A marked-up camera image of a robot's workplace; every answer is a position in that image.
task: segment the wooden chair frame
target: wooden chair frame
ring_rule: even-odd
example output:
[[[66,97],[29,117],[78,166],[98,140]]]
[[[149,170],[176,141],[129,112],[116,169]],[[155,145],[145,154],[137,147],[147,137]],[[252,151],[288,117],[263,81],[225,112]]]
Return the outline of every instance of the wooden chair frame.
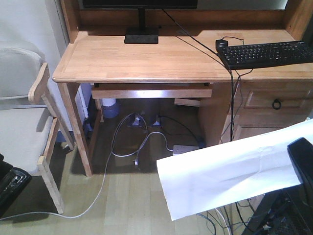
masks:
[[[56,186],[56,183],[51,174],[49,163],[51,160],[52,152],[54,149],[54,144],[56,142],[58,130],[60,129],[69,148],[74,149],[74,140],[70,135],[68,128],[62,119],[62,116],[56,106],[54,99],[52,98],[47,83],[50,74],[47,63],[43,63],[38,76],[33,83],[30,91],[28,93],[28,100],[31,104],[37,104],[41,99],[44,101],[51,115],[53,116],[52,126],[48,136],[47,144],[42,156],[39,157],[37,166],[39,168],[39,173],[42,176],[45,185],[51,195],[51,198],[55,204],[58,213],[64,213],[64,203],[61,198],[60,192]]]

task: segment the chair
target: chair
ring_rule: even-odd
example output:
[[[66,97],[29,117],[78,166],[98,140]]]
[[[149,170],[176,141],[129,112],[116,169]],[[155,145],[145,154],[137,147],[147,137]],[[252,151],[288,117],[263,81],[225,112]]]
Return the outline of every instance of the chair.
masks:
[[[74,142],[49,93],[48,79],[47,63],[33,45],[0,42],[0,153],[9,164],[41,175],[63,213],[49,163],[59,129],[70,149]],[[33,105],[42,101],[46,107]]]

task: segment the power strip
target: power strip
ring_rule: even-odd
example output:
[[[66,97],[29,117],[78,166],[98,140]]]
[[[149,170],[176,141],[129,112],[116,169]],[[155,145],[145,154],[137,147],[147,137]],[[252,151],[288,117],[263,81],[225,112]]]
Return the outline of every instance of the power strip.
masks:
[[[198,150],[198,149],[199,149],[198,146],[176,145],[175,144],[173,146],[173,156],[178,155],[178,154],[182,154],[182,153],[191,152],[191,151]]]

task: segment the drawer handle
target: drawer handle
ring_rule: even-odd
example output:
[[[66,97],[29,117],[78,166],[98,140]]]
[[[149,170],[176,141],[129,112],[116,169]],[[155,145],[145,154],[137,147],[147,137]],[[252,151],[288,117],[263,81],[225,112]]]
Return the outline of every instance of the drawer handle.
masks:
[[[272,108],[275,110],[279,110],[282,107],[282,103],[279,101],[279,99],[275,99],[272,103]]]

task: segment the black keyboard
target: black keyboard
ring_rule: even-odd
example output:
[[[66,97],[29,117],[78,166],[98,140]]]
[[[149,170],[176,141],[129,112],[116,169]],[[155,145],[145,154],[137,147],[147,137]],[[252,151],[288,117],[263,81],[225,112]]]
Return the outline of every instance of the black keyboard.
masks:
[[[256,69],[313,62],[313,49],[302,41],[228,46],[216,40],[216,51],[230,70]]]

